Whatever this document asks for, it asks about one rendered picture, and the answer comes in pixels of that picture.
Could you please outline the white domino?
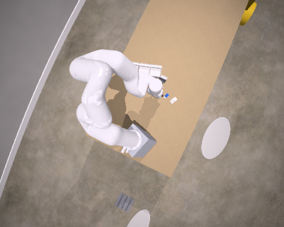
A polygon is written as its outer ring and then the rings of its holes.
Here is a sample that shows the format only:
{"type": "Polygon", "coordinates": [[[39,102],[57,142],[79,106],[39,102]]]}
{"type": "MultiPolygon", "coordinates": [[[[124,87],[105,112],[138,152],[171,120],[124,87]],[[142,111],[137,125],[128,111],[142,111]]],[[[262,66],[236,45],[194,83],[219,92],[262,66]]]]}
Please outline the white domino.
{"type": "Polygon", "coordinates": [[[177,98],[174,97],[174,98],[170,101],[170,103],[172,104],[172,103],[174,103],[176,100],[177,100],[177,98]]]}

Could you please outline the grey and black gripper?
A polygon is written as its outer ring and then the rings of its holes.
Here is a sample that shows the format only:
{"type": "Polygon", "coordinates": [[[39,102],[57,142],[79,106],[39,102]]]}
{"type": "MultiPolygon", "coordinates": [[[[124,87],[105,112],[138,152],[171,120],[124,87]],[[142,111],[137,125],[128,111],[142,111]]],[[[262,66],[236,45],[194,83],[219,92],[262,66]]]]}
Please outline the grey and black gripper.
{"type": "MultiPolygon", "coordinates": [[[[147,93],[148,94],[150,94],[150,95],[152,95],[150,92],[149,92],[149,87],[148,87],[148,89],[147,89],[147,93]]],[[[152,96],[154,96],[154,95],[152,95],[152,96]]],[[[157,98],[161,98],[161,97],[163,97],[163,90],[161,90],[161,93],[159,94],[159,95],[157,95],[157,96],[154,96],[154,97],[157,97],[157,98]]]]}

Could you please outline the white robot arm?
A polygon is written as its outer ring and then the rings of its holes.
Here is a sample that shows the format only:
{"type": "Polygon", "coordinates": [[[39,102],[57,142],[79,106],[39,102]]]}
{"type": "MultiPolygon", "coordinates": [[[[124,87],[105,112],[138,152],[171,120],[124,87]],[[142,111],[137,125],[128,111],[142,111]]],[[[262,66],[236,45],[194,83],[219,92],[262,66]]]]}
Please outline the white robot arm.
{"type": "Polygon", "coordinates": [[[112,123],[112,115],[105,99],[105,93],[112,79],[112,73],[121,77],[126,90],[139,98],[149,92],[161,93],[167,77],[160,79],[139,72],[137,66],[123,53],[114,50],[97,50],[74,59],[69,67],[71,76],[87,85],[77,107],[77,118],[86,133],[110,145],[122,146],[121,152],[135,150],[142,143],[142,136],[136,130],[127,130],[112,123]],[[94,59],[94,60],[92,60],[94,59]],[[127,146],[127,147],[125,147],[127,146]]]}

